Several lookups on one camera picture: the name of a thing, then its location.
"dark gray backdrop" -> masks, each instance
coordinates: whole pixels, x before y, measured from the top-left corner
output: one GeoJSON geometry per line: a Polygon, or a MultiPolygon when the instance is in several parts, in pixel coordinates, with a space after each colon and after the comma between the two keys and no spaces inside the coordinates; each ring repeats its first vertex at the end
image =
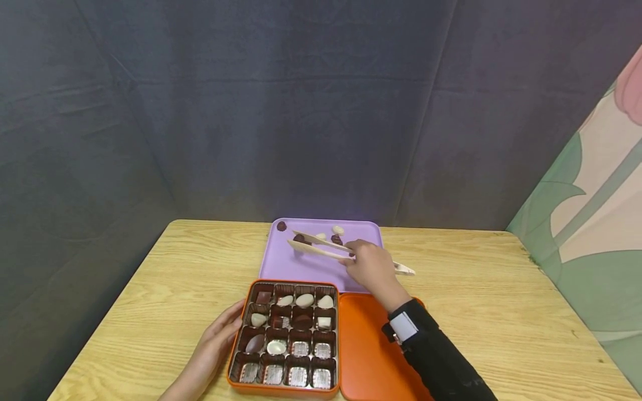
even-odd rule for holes
{"type": "Polygon", "coordinates": [[[49,394],[176,217],[504,229],[635,0],[0,5],[0,399],[49,394]]]}

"purple tray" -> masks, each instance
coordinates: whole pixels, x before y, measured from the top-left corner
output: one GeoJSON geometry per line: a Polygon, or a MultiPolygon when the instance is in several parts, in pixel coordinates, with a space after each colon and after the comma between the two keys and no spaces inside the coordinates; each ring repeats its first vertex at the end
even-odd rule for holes
{"type": "MultiPolygon", "coordinates": [[[[288,239],[294,238],[292,230],[301,231],[310,235],[325,233],[327,240],[332,236],[332,227],[341,226],[345,235],[341,237],[343,243],[355,239],[364,239],[373,244],[383,246],[379,226],[370,221],[351,220],[320,220],[320,219],[277,219],[270,227],[268,244],[263,255],[263,263],[259,271],[259,278],[267,280],[290,281],[315,281],[327,282],[336,285],[341,293],[367,293],[368,291],[350,278],[339,262],[329,257],[310,255],[292,249],[288,239]],[[281,232],[277,224],[285,221],[288,229],[281,232]]],[[[327,246],[318,246],[320,249],[342,254],[327,246]]]]}

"tongs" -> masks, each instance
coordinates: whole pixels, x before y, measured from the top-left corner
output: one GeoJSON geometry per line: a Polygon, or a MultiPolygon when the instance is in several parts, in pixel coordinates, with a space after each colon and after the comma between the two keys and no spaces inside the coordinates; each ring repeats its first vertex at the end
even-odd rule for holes
{"type": "MultiPolygon", "coordinates": [[[[317,245],[325,245],[325,246],[329,246],[330,248],[334,248],[336,250],[352,253],[352,250],[350,248],[346,248],[343,245],[338,245],[338,244],[335,244],[335,243],[331,243],[329,241],[326,241],[326,240],[321,239],[321,238],[317,238],[317,237],[315,237],[313,235],[309,235],[309,234],[306,234],[304,232],[294,231],[294,230],[292,230],[292,232],[295,235],[297,235],[297,234],[298,235],[302,235],[304,240],[309,242],[309,243],[317,244],[317,245]]],[[[327,257],[331,257],[331,258],[336,259],[336,260],[348,259],[348,257],[346,257],[346,256],[341,256],[341,255],[337,255],[336,253],[324,251],[322,249],[315,248],[312,245],[300,243],[300,242],[297,242],[297,241],[293,241],[291,239],[288,239],[288,244],[290,244],[290,246],[292,248],[294,248],[295,250],[300,251],[300,252],[312,253],[314,255],[327,256],[327,257]]],[[[404,266],[401,263],[397,263],[397,262],[394,262],[394,261],[392,263],[394,263],[394,265],[395,265],[395,274],[396,275],[400,275],[400,276],[414,276],[415,275],[415,271],[413,269],[409,268],[408,266],[404,266]]]]}

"black sleeve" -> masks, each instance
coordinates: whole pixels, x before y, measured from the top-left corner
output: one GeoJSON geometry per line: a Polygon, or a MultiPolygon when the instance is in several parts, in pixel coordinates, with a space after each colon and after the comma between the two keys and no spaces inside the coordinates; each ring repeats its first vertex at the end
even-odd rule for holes
{"type": "MultiPolygon", "coordinates": [[[[389,318],[392,320],[402,313],[416,326],[417,333],[404,341],[401,348],[435,401],[497,400],[477,371],[417,300],[405,303],[389,318]]],[[[389,324],[384,327],[384,332],[388,336],[393,333],[389,324]]]]}

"patterned fabric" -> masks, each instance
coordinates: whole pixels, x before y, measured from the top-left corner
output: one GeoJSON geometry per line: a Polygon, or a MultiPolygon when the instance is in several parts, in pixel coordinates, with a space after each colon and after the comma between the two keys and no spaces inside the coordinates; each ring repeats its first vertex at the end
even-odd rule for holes
{"type": "Polygon", "coordinates": [[[642,47],[508,227],[638,391],[641,161],[642,47]]]}

